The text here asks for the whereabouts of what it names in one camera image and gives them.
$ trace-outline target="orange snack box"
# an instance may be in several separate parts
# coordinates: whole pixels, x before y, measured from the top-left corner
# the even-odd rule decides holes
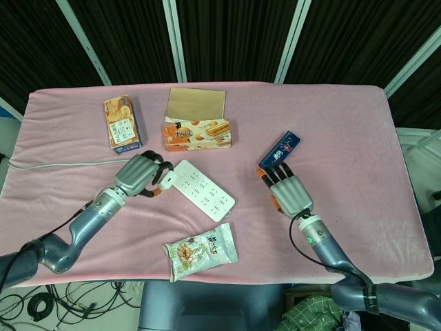
[[[226,119],[166,123],[163,137],[168,152],[228,148],[232,145],[230,124]]]
[[[143,145],[132,102],[127,95],[104,101],[104,112],[111,149],[120,154]]]

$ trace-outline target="cardboard box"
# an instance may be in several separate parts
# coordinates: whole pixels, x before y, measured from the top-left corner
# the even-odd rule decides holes
[[[111,149],[120,154],[143,145],[127,95],[104,101],[104,111]]]
[[[230,124],[226,119],[166,123],[163,138],[168,152],[228,148],[232,145]]]
[[[166,122],[206,121],[223,118],[225,91],[171,88]]]

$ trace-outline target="blue snack package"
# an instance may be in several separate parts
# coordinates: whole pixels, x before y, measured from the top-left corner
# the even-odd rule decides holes
[[[300,143],[300,138],[291,131],[287,131],[268,154],[260,161],[259,167],[274,168],[287,158],[289,153]]]

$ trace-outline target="green plaid shirt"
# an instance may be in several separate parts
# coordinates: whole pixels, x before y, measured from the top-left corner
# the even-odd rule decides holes
[[[283,314],[274,331],[332,331],[342,325],[342,310],[329,297],[314,295]]]

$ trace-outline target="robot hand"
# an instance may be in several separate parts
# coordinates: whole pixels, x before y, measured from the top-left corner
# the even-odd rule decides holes
[[[145,188],[150,182],[152,182],[152,185],[155,185],[165,169],[168,169],[169,173],[167,178],[164,178],[159,183],[157,189],[151,191]],[[171,186],[172,176],[174,176],[173,165],[168,161],[164,162],[161,155],[148,150],[141,155],[132,157],[119,170],[115,176],[115,184],[128,197],[140,194],[144,197],[152,198]]]
[[[290,219],[300,217],[303,212],[312,212],[314,203],[303,184],[285,163],[273,170],[260,168],[257,174],[272,191],[272,200],[276,209]]]

